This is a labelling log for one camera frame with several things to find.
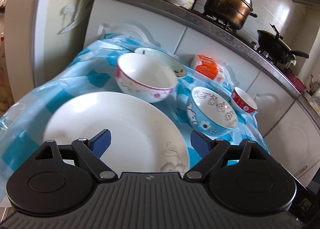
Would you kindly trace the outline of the pink floral bowl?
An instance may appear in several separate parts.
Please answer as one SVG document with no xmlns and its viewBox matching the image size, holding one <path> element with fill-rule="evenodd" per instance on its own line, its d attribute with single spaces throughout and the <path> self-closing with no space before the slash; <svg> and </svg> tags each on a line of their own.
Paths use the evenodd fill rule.
<svg viewBox="0 0 320 229">
<path fill-rule="evenodd" d="M 125 53 L 117 59 L 115 78 L 122 92 L 149 103 L 166 99 L 177 85 L 169 67 L 138 53 Z"/>
</svg>

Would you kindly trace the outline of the green flower plate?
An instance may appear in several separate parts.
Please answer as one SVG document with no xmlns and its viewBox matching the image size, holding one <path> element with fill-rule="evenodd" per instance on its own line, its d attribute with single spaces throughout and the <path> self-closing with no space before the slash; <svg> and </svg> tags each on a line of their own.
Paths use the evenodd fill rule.
<svg viewBox="0 0 320 229">
<path fill-rule="evenodd" d="M 143 54 L 162 62 L 175 73 L 177 78 L 184 78 L 187 75 L 184 65 L 167 53 L 146 47 L 136 48 L 135 53 Z"/>
</svg>

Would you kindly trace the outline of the white kitchen cabinet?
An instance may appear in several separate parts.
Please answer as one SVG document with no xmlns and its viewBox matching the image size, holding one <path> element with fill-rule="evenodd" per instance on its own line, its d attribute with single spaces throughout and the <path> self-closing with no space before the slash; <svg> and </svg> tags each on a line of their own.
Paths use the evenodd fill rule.
<svg viewBox="0 0 320 229">
<path fill-rule="evenodd" d="M 303 185 L 311 182 L 319 169 L 319 125 L 297 99 L 263 71 L 215 40 L 169 18 L 115 0 L 94 0 L 85 44 L 109 32 L 155 42 L 186 62 L 196 55 L 226 62 L 238 86 L 258 106 L 258 128 L 272 156 Z"/>
</svg>

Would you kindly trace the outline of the black wok pan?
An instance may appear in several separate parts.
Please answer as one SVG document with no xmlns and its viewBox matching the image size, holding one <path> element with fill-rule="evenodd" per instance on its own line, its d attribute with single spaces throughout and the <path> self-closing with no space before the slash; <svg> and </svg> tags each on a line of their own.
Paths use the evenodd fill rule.
<svg viewBox="0 0 320 229">
<path fill-rule="evenodd" d="M 308 59 L 309 54 L 292 50 L 284 41 L 283 36 L 278 32 L 276 27 L 271 24 L 271 27 L 276 32 L 275 34 L 265 30 L 258 30 L 258 44 L 257 51 L 259 53 L 266 52 L 272 58 L 275 64 L 287 64 L 290 61 L 295 61 L 296 57 Z"/>
</svg>

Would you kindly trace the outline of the large plain white plate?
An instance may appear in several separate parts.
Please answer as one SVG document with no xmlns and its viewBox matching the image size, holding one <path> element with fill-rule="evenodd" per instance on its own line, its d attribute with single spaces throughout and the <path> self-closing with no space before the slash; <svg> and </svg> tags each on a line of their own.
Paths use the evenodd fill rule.
<svg viewBox="0 0 320 229">
<path fill-rule="evenodd" d="M 64 103 L 48 121 L 43 139 L 70 144 L 103 129 L 111 132 L 111 144 L 100 159 L 118 175 L 183 174 L 189 168 L 184 138 L 172 120 L 144 100 L 118 92 L 92 92 Z"/>
</svg>

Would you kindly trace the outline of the orange white plastic package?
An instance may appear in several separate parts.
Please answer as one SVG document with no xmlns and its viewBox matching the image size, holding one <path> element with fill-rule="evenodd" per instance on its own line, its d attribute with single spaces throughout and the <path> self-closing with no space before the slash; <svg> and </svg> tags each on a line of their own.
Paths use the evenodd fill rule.
<svg viewBox="0 0 320 229">
<path fill-rule="evenodd" d="M 217 83 L 222 83 L 225 80 L 224 69 L 211 57 L 196 55 L 191 61 L 190 67 Z"/>
</svg>

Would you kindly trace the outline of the red and white small bowl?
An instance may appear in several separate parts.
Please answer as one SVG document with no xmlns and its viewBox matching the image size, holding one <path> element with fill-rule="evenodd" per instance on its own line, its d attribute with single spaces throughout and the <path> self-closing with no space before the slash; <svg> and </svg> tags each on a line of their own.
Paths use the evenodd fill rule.
<svg viewBox="0 0 320 229">
<path fill-rule="evenodd" d="M 232 91 L 231 105 L 236 112 L 241 114 L 252 114 L 258 109 L 253 98 L 239 87 L 234 87 Z"/>
</svg>

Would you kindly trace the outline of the brown metal stock pot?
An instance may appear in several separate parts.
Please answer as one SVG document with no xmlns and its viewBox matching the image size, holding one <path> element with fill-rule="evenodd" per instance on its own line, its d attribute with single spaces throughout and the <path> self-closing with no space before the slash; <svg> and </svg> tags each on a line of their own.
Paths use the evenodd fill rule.
<svg viewBox="0 0 320 229">
<path fill-rule="evenodd" d="M 249 16 L 258 16 L 253 13 L 252 0 L 207 0 L 203 15 L 216 18 L 233 30 L 242 29 Z"/>
</svg>

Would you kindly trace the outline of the metal kettle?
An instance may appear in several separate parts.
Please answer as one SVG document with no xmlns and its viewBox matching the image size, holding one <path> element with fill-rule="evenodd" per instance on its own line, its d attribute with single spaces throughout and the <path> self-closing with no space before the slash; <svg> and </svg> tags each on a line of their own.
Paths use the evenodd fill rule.
<svg viewBox="0 0 320 229">
<path fill-rule="evenodd" d="M 312 96 L 320 87 L 320 82 L 319 82 L 319 75 L 318 79 L 315 80 L 314 76 L 311 74 L 310 75 L 310 82 L 309 82 L 309 94 Z"/>
</svg>

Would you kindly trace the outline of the grey speckled countertop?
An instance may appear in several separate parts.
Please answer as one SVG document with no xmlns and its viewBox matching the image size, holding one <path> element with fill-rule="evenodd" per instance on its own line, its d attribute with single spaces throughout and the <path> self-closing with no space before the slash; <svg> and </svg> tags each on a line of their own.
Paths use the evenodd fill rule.
<svg viewBox="0 0 320 229">
<path fill-rule="evenodd" d="M 293 98 L 297 99 L 299 104 L 305 108 L 306 112 L 314 119 L 316 124 L 319 124 L 319 116 L 312 108 L 306 98 L 298 92 L 295 86 L 287 77 L 280 72 L 273 64 L 265 57 L 253 50 L 249 45 L 237 39 L 231 33 L 214 25 L 197 14 L 184 8 L 173 5 L 163 0 L 115 0 L 129 5 L 136 6 L 140 9 L 145 9 L 149 12 L 156 13 L 160 16 L 169 18 L 175 22 L 183 24 L 205 36 L 215 40 L 221 45 L 237 53 L 245 60 L 252 63 L 259 70 L 263 71 L 267 76 L 278 83 L 286 92 Z"/>
</svg>

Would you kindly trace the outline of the white refrigerator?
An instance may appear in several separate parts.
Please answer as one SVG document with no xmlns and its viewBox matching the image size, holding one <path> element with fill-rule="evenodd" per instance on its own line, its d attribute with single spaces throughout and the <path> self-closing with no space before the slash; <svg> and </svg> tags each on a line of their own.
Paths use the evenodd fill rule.
<svg viewBox="0 0 320 229">
<path fill-rule="evenodd" d="M 93 0 L 7 0 L 6 64 L 14 101 L 57 76 L 80 52 Z"/>
</svg>

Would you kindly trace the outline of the blue cartoon animal bowl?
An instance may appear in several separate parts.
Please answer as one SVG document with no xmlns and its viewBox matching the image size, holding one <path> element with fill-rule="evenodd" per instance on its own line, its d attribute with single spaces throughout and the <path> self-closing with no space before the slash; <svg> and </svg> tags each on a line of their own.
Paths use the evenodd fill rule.
<svg viewBox="0 0 320 229">
<path fill-rule="evenodd" d="M 191 90 L 187 116 L 194 129 L 208 136 L 223 136 L 238 126 L 238 117 L 231 105 L 205 87 L 194 87 Z"/>
</svg>

